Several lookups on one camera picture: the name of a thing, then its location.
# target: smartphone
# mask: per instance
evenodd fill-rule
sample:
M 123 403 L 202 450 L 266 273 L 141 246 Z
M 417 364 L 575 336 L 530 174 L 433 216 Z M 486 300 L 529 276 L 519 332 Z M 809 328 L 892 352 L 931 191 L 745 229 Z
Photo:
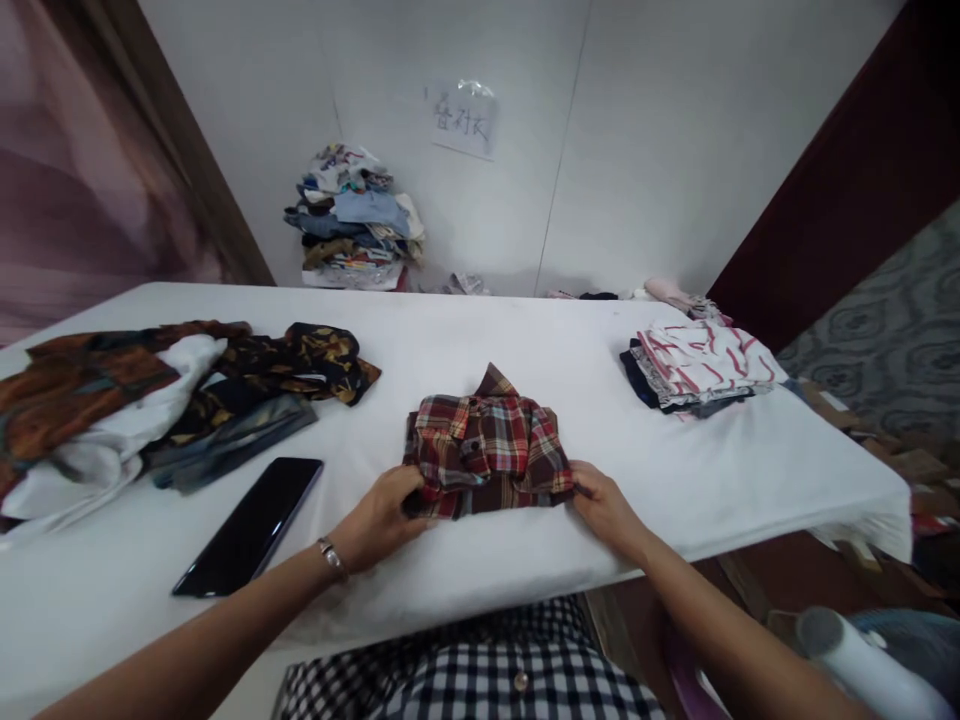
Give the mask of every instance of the smartphone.
M 270 463 L 173 594 L 226 597 L 262 573 L 322 472 L 320 460 L 277 458 Z

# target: white table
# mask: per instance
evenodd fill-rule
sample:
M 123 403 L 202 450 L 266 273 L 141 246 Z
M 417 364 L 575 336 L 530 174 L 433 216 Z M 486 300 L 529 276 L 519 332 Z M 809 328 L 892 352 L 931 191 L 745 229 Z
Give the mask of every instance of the white table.
M 568 456 L 616 478 L 690 560 L 812 527 L 909 553 L 903 481 L 786 390 L 690 423 L 634 396 L 617 354 L 651 320 L 681 319 L 661 303 L 156 283 L 3 350 L 0 376 L 21 370 L 23 349 L 51 337 L 196 318 L 246 320 L 273 336 L 294 321 L 346 328 L 383 376 L 357 407 L 320 404 L 319 422 L 193 496 L 137 483 L 76 525 L 0 553 L 0 710 L 49 701 L 207 607 L 170 589 L 273 458 L 327 463 L 279 562 L 330 530 L 400 461 L 406 415 L 422 397 L 472 392 L 488 361 L 553 408 Z M 321 598 L 282 641 L 294 649 L 277 657 L 326 654 L 637 574 L 569 508 L 465 518 Z

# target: red plaid shirt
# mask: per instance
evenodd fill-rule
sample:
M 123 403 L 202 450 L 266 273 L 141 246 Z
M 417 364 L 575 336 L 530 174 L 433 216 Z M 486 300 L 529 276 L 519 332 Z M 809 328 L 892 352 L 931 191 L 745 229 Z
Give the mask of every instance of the red plaid shirt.
M 426 479 L 404 508 L 456 519 L 505 508 L 558 505 L 573 476 L 556 416 L 520 397 L 493 364 L 468 397 L 431 395 L 407 419 L 404 465 Z

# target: checkered shirt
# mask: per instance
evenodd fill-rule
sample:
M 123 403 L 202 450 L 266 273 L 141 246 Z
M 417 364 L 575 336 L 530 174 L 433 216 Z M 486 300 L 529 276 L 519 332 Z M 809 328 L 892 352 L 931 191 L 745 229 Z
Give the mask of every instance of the checkered shirt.
M 274 718 L 664 718 L 573 596 L 287 668 Z
M 471 396 L 424 398 L 407 418 L 403 464 L 418 466 L 426 480 L 404 503 L 412 516 L 549 507 L 573 494 L 556 416 L 520 397 L 493 364 Z

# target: silver bracelet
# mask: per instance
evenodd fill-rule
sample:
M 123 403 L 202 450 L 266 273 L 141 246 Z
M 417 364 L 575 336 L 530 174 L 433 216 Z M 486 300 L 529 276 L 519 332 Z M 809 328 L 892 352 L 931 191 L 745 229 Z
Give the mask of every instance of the silver bracelet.
M 349 580 L 350 573 L 347 572 L 347 568 L 343 564 L 343 560 L 341 560 L 340 556 L 337 555 L 337 551 L 333 547 L 333 543 L 327 538 L 323 537 L 317 540 L 317 544 L 320 545 L 320 552 L 323 553 L 323 556 L 327 559 L 327 562 L 330 563 L 330 567 L 336 570 L 337 574 L 340 576 L 339 581 L 346 582 Z

